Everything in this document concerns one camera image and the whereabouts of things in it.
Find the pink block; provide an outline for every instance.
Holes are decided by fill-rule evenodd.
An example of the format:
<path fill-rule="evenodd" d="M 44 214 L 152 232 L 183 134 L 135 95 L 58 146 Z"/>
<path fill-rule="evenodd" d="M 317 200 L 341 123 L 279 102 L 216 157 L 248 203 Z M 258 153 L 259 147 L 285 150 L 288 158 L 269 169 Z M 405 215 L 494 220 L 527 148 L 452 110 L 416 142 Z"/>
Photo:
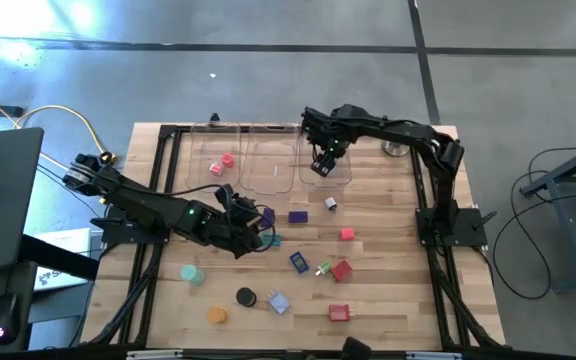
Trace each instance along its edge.
<path fill-rule="evenodd" d="M 230 153 L 224 153 L 221 155 L 221 163 L 230 169 L 231 167 L 235 166 L 235 158 Z"/>
<path fill-rule="evenodd" d="M 355 240 L 355 229 L 353 228 L 341 229 L 341 231 L 339 232 L 339 236 L 341 237 L 342 241 Z"/>
<path fill-rule="evenodd" d="M 210 165 L 210 172 L 215 175 L 215 176 L 221 176 L 221 166 L 217 165 L 217 164 L 212 164 Z"/>

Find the gray floor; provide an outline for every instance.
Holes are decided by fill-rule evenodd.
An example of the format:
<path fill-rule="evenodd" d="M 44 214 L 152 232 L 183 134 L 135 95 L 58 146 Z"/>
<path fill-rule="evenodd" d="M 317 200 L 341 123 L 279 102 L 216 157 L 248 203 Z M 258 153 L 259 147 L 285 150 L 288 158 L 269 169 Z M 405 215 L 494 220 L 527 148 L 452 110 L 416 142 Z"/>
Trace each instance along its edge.
<path fill-rule="evenodd" d="M 0 0 L 0 36 L 193 44 L 414 45 L 405 0 L 161 0 L 158 2 Z M 428 46 L 576 48 L 573 0 L 418 0 Z M 2 4 L 8 7 L 2 12 Z M 441 121 L 457 125 L 467 148 L 473 196 L 489 241 L 510 217 L 514 179 L 540 150 L 576 146 L 576 58 L 430 56 Z M 429 122 L 416 55 L 260 52 L 143 52 L 0 48 L 0 103 L 34 108 L 64 104 L 93 122 L 106 146 L 125 153 L 134 122 L 296 120 L 304 106 L 343 103 L 374 114 Z M 44 151 L 62 162 L 95 148 L 71 116 L 45 112 Z M 0 119 L 0 129 L 7 128 Z M 570 156 L 537 161 L 551 168 Z M 102 211 L 94 199 L 86 200 Z M 520 207 L 532 203 L 517 197 Z M 88 209 L 59 187 L 36 180 L 26 231 L 85 226 Z M 555 278 L 571 275 L 569 249 L 554 211 L 522 217 Z M 513 226 L 499 266 L 522 292 L 544 285 L 543 265 Z M 515 297 L 496 282 L 508 344 L 576 355 L 576 292 L 539 301 Z M 85 292 L 64 301 L 77 314 Z M 49 316 L 35 310 L 36 319 Z M 64 345 L 54 326 L 33 332 L 33 346 Z"/>

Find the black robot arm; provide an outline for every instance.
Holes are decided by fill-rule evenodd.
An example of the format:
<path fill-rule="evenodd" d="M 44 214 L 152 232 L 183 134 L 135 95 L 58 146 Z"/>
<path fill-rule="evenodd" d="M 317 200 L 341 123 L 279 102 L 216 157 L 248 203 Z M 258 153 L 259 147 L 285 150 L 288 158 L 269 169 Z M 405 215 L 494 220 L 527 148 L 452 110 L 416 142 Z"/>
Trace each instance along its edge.
<path fill-rule="evenodd" d="M 201 201 L 154 192 L 119 174 L 102 157 L 79 154 L 71 165 L 63 178 L 69 189 L 86 196 L 103 197 L 123 210 L 135 227 L 148 234 L 167 238 L 172 230 L 199 245 L 231 251 L 235 258 L 261 246 L 257 235 L 260 214 L 254 201 L 240 197 L 228 184 L 208 185 L 218 188 L 215 196 L 225 209 L 219 211 Z"/>
<path fill-rule="evenodd" d="M 389 120 L 370 115 L 366 110 L 343 105 L 325 115 L 306 108 L 302 114 L 301 131 L 315 150 L 311 169 L 327 176 L 338 158 L 361 136 L 409 145 L 415 149 L 432 178 L 437 181 L 437 199 L 430 219 L 432 227 L 442 234 L 452 233 L 459 211 L 453 198 L 455 177 L 464 156 L 458 140 L 435 131 L 432 126 L 410 120 Z"/>

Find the wooden table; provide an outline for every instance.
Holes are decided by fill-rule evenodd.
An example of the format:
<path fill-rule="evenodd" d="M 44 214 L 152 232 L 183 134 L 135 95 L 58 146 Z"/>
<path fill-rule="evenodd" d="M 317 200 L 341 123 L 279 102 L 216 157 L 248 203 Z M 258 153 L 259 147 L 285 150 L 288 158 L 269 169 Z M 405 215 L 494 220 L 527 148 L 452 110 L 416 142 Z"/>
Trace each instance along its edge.
<path fill-rule="evenodd" d="M 147 185 L 161 124 L 135 124 L 124 175 Z M 456 137 L 452 126 L 437 130 Z M 186 188 L 190 135 L 184 135 L 174 190 Z M 170 156 L 166 150 L 160 191 Z M 354 336 L 373 350 L 439 349 L 439 333 L 433 304 L 426 253 L 418 245 L 414 222 L 417 207 L 410 156 L 383 154 L 380 141 L 361 138 L 351 147 L 353 180 L 333 196 L 339 203 L 329 212 L 323 200 L 332 192 L 313 191 L 301 183 L 295 171 L 294 187 L 274 201 L 264 199 L 277 213 L 281 247 L 248 254 L 235 260 L 231 253 L 202 247 L 174 235 L 164 250 L 155 295 L 149 347 L 331 349 L 340 350 L 347 336 Z M 466 170 L 459 171 L 455 186 L 459 204 L 472 203 Z M 195 195 L 218 206 L 212 193 Z M 309 222 L 289 225 L 288 211 L 307 210 Z M 342 227 L 354 227 L 356 239 L 340 242 Z M 101 261 L 83 330 L 83 340 L 97 335 L 124 300 L 135 246 L 121 245 Z M 311 269 L 323 261 L 346 259 L 353 268 L 350 278 L 335 283 L 331 275 L 299 275 L 289 256 L 300 251 Z M 504 342 L 488 268 L 471 249 L 454 250 L 465 303 L 490 335 Z M 180 278 L 184 264 L 194 264 L 206 274 L 200 287 Z M 235 293 L 250 287 L 257 305 L 237 304 Z M 272 310 L 266 299 L 280 290 L 291 301 L 284 315 Z M 349 304 L 350 322 L 328 320 L 328 305 Z M 210 324 L 208 308 L 225 307 L 227 323 Z M 142 303 L 137 303 L 131 339 L 137 332 Z M 448 309 L 451 334 L 457 340 L 452 309 Z"/>

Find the clear plastic bin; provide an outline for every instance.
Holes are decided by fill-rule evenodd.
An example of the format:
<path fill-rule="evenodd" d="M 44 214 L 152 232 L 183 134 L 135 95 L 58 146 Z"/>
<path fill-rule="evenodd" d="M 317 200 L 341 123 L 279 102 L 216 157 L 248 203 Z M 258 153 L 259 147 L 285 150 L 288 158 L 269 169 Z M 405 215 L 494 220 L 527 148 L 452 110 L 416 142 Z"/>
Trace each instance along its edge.
<path fill-rule="evenodd" d="M 251 125 L 241 186 L 258 195 L 292 190 L 298 134 L 299 128 L 295 124 Z"/>
<path fill-rule="evenodd" d="M 190 129 L 190 171 L 186 185 L 194 188 L 207 184 L 230 184 L 233 188 L 239 184 L 241 172 L 241 126 L 237 123 L 213 122 L 196 123 Z M 234 159 L 232 168 L 227 168 L 221 161 L 225 153 Z M 210 166 L 221 167 L 220 176 L 210 171 Z M 205 192 L 214 192 L 208 188 Z"/>
<path fill-rule="evenodd" d="M 310 169 L 313 162 L 313 148 L 306 135 L 299 136 L 299 178 L 301 181 L 314 189 L 343 188 L 352 180 L 352 171 L 350 169 L 350 147 L 346 149 L 346 154 L 337 159 L 335 167 L 330 171 L 328 176 L 323 177 Z"/>

